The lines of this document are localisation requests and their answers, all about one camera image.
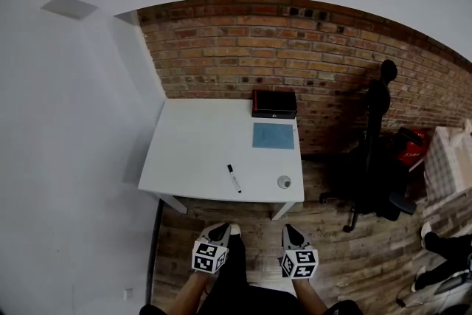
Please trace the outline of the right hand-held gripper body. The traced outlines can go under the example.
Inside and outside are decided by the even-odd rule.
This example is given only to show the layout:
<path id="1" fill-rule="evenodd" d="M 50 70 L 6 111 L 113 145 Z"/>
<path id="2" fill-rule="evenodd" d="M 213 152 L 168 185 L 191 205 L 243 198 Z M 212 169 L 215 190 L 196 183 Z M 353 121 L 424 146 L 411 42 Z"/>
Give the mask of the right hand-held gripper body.
<path id="1" fill-rule="evenodd" d="M 285 250 L 279 258 L 282 276 L 291 280 L 309 280 L 318 267 L 317 249 Z"/>

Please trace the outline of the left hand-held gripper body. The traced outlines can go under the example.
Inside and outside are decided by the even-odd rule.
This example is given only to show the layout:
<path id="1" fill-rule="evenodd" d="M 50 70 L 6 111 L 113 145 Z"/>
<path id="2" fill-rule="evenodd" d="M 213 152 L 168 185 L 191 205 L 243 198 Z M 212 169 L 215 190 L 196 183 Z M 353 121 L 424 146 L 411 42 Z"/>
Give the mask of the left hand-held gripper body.
<path id="1" fill-rule="evenodd" d="M 208 274 L 215 274 L 226 262 L 229 241 L 210 242 L 197 239 L 192 249 L 191 268 Z"/>

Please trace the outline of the black and white marker pen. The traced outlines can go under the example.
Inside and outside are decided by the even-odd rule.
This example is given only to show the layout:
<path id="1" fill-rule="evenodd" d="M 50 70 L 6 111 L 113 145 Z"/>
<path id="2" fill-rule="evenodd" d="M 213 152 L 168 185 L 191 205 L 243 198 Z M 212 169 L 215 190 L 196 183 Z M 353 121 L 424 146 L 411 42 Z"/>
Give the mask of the black and white marker pen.
<path id="1" fill-rule="evenodd" d="M 238 193 L 242 193 L 242 188 L 237 181 L 233 167 L 231 165 L 227 165 L 227 169 L 229 171 L 229 175 L 231 176 L 232 183 L 235 186 L 236 191 Z"/>

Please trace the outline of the blue notebook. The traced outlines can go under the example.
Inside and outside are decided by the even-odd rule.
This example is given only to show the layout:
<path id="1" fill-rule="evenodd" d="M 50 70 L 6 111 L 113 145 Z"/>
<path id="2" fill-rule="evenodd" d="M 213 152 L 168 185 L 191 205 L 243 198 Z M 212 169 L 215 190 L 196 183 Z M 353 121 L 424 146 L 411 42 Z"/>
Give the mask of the blue notebook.
<path id="1" fill-rule="evenodd" d="M 255 122 L 252 147 L 293 150 L 294 127 L 290 124 Z"/>

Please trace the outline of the black storage box red edge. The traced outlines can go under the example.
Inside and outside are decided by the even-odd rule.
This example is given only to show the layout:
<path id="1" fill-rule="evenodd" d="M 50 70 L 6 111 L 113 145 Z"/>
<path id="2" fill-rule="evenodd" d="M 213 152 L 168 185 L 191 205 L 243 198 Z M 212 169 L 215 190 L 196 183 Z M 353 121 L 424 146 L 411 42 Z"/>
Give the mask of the black storage box red edge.
<path id="1" fill-rule="evenodd" d="M 296 95 L 291 91 L 265 91 L 252 93 L 253 118 L 294 120 L 297 114 Z"/>

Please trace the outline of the person's right forearm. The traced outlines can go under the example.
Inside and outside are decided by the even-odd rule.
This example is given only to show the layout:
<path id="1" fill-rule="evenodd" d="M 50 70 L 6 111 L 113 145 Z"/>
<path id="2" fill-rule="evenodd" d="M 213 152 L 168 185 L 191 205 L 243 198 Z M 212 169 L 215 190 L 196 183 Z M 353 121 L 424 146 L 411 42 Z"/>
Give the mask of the person's right forearm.
<path id="1" fill-rule="evenodd" d="M 323 315 L 328 310 L 310 280 L 292 280 L 292 284 L 305 315 Z"/>

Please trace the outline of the person's left forearm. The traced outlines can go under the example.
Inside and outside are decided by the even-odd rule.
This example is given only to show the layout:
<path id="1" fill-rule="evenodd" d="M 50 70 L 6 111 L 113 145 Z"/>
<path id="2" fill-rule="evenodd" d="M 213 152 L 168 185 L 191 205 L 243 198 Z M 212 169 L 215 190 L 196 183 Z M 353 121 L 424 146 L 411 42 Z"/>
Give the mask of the person's left forearm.
<path id="1" fill-rule="evenodd" d="M 196 315 L 201 297 L 212 276 L 194 271 L 170 306 L 167 315 Z"/>

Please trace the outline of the white table top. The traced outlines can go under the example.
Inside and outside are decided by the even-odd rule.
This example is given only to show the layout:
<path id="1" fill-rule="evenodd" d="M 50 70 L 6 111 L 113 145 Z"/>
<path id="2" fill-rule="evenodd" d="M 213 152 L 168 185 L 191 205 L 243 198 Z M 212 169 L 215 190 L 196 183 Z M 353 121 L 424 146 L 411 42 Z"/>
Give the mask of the white table top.
<path id="1" fill-rule="evenodd" d="M 253 148 L 255 122 L 290 124 L 294 149 Z M 242 188 L 238 193 L 227 169 L 231 165 Z M 280 176 L 291 178 L 282 189 Z M 169 99 L 148 149 L 140 190 L 152 193 L 181 214 L 178 198 L 280 204 L 276 221 L 305 200 L 296 120 L 251 116 L 249 100 Z"/>

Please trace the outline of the black office chair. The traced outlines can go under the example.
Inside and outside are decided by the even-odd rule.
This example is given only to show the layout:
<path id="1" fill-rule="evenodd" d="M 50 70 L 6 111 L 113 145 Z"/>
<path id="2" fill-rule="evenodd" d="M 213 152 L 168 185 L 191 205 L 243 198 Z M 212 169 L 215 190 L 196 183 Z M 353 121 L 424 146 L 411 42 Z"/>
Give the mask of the black office chair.
<path id="1" fill-rule="evenodd" d="M 400 128 L 392 139 L 381 136 L 382 121 L 389 110 L 389 84 L 397 77 L 392 60 L 381 64 L 380 77 L 371 80 L 367 92 L 368 122 L 358 145 L 329 170 L 331 189 L 319 196 L 319 202 L 337 198 L 351 204 L 351 223 L 343 227 L 352 232 L 360 215 L 376 214 L 396 221 L 403 212 L 414 214 L 417 205 L 406 197 L 409 169 L 396 157 L 398 147 L 407 142 L 422 145 L 409 129 Z"/>

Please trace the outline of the black skirting board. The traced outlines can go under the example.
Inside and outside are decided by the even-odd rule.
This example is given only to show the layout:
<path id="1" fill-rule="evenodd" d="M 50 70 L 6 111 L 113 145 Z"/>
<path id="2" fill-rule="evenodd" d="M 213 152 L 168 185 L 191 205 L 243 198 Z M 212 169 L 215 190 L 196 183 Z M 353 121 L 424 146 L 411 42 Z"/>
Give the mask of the black skirting board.
<path id="1" fill-rule="evenodd" d="M 162 213 L 164 209 L 164 204 L 161 200 L 158 201 L 158 205 L 156 208 L 156 217 L 154 220 L 153 225 L 153 232 L 151 235 L 151 242 L 150 242 L 150 253 L 147 265 L 147 277 L 146 277 L 146 292 L 145 292 L 145 304 L 151 304 L 152 301 L 152 290 L 153 290 L 153 275 L 154 269 L 156 264 L 156 252 L 159 243 L 159 233 L 160 227 L 162 223 Z"/>

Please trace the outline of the person's black clothing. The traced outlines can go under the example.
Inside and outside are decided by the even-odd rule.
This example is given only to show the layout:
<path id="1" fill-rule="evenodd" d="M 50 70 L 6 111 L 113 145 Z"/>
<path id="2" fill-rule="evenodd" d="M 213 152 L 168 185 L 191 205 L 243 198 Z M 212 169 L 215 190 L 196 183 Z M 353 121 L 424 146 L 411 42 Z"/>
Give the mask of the person's black clothing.
<path id="1" fill-rule="evenodd" d="M 249 285 L 242 237 L 229 238 L 229 258 L 196 315 L 305 315 L 296 294 Z M 155 305 L 144 305 L 139 315 L 167 315 Z M 323 315 L 363 315 L 356 302 L 344 300 Z"/>

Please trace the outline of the checked cloth covered table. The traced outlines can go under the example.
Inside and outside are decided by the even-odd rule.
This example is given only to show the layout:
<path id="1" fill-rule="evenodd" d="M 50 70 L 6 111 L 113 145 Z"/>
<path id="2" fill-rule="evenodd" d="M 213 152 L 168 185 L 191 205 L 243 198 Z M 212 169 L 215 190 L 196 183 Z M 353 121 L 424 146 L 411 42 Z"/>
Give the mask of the checked cloth covered table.
<path id="1" fill-rule="evenodd" d="M 448 199 L 472 188 L 472 136 L 459 128 L 437 127 L 424 158 L 429 201 Z"/>

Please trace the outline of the grey wall panel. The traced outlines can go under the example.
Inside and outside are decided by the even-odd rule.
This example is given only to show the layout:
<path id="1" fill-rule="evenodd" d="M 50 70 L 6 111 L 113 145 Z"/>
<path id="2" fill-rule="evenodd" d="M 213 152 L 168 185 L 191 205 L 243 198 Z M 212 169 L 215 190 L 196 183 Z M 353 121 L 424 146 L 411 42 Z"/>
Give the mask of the grey wall panel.
<path id="1" fill-rule="evenodd" d="M 51 0 L 41 9 L 74 20 L 83 20 L 97 10 L 97 7 L 80 0 Z"/>

